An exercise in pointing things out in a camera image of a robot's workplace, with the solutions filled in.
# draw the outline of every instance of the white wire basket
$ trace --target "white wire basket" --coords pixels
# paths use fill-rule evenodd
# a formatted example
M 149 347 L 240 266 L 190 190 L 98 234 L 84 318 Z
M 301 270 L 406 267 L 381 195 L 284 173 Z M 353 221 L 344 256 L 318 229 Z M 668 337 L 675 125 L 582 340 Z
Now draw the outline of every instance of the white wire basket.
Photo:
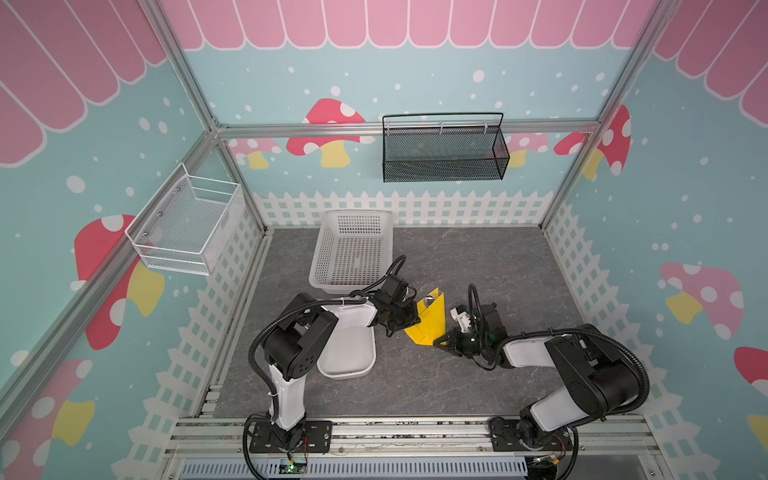
M 239 184 L 194 177 L 182 163 L 125 234 L 149 268 L 210 275 L 244 210 Z

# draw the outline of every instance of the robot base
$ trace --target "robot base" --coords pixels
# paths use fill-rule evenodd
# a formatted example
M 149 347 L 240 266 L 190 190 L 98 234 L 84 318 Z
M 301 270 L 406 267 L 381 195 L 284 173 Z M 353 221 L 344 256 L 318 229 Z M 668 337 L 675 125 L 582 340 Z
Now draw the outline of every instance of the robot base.
M 525 420 L 520 419 L 503 419 L 502 417 L 494 417 L 488 421 L 488 427 L 491 430 L 491 444 L 493 444 L 494 452 L 537 452 L 539 450 L 560 450 L 565 447 L 565 451 L 569 452 L 573 450 L 573 442 L 568 434 L 568 429 L 561 427 L 554 430 L 550 435 L 546 435 L 542 438 L 538 445 L 529 447 L 526 445 L 522 438 L 521 431 L 525 429 Z M 560 445 L 560 440 L 555 438 L 559 437 L 562 440 L 563 445 Z
M 255 422 L 253 425 L 253 436 L 248 448 L 251 453 L 284 453 L 286 450 L 296 454 L 328 453 L 330 450 L 333 422 L 299 422 L 288 432 L 268 421 Z

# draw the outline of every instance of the wall-mounted basket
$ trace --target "wall-mounted basket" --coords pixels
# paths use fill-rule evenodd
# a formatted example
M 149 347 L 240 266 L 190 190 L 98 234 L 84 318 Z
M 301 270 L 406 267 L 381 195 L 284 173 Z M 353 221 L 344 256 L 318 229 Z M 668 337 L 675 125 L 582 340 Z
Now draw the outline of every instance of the wall-mounted basket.
M 497 112 L 384 115 L 384 181 L 501 180 L 509 162 L 503 118 Z
M 125 234 L 149 268 L 210 275 L 244 210 L 239 184 L 179 164 Z

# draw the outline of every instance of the yellow cloth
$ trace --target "yellow cloth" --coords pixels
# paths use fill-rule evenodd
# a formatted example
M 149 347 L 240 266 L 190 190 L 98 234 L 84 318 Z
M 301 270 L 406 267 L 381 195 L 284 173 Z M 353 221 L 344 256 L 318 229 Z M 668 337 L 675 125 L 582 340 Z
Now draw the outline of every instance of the yellow cloth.
M 424 299 L 416 304 L 422 322 L 406 329 L 416 345 L 432 346 L 432 342 L 445 335 L 445 295 L 438 288 L 429 295 L 435 297 L 432 305 L 425 306 Z

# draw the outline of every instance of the gray tabletop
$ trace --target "gray tabletop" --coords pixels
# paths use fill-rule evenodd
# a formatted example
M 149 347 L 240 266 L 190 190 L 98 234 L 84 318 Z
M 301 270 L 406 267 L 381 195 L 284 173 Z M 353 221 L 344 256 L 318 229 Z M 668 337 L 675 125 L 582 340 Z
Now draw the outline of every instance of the gray tabletop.
M 330 298 L 309 285 L 318 234 L 276 230 L 214 416 L 265 412 L 267 388 L 251 370 L 247 350 L 256 334 L 298 293 Z M 538 228 L 395 228 L 394 257 L 408 256 L 400 276 L 419 290 L 445 293 L 447 309 L 466 304 L 474 283 L 481 303 L 497 303 L 508 333 L 581 323 L 565 281 Z M 448 318 L 448 326 L 454 322 Z M 554 369 L 486 372 L 470 359 L 416 345 L 404 332 L 386 338 L 375 327 L 376 364 L 365 376 L 307 376 L 309 416 L 516 415 L 530 401 L 562 386 Z M 263 352 L 257 352 L 263 362 Z

